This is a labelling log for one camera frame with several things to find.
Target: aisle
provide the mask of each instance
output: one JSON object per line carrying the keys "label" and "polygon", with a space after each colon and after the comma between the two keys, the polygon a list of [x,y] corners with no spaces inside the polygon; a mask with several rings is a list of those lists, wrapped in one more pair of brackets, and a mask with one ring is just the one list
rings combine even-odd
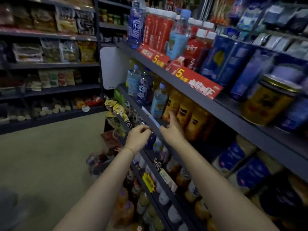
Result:
{"label": "aisle", "polygon": [[30,195],[35,214],[14,231],[50,231],[91,185],[85,159],[105,146],[106,113],[0,136],[0,186]]}

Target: yellow jar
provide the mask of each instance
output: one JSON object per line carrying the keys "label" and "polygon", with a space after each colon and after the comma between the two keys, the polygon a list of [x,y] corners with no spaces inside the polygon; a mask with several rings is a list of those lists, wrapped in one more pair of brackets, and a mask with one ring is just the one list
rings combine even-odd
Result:
{"label": "yellow jar", "polygon": [[300,85],[265,74],[244,103],[242,117],[254,124],[265,126],[290,105],[301,89]]}

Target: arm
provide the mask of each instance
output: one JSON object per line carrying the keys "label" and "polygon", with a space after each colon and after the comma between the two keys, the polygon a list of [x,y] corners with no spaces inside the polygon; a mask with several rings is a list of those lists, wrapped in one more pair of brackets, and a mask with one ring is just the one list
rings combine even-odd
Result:
{"label": "arm", "polygon": [[146,125],[133,128],[124,148],[53,231],[105,230],[129,166],[151,133]]}
{"label": "arm", "polygon": [[278,231],[264,213],[189,144],[172,112],[169,128],[160,127],[160,131],[185,163],[220,231]]}

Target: red price tag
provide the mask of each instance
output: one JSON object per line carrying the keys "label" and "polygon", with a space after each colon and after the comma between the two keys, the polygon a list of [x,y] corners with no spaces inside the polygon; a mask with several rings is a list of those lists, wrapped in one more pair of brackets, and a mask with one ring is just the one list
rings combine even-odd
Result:
{"label": "red price tag", "polygon": [[220,91],[223,89],[222,86],[214,83],[213,81],[203,77],[201,74],[188,69],[185,66],[181,66],[178,70],[173,73],[176,77],[184,82],[188,83],[192,88],[196,89],[198,92],[214,99]]}
{"label": "red price tag", "polygon": [[160,67],[164,68],[170,61],[170,57],[151,49],[148,45],[141,44],[137,50],[139,53],[156,63]]}

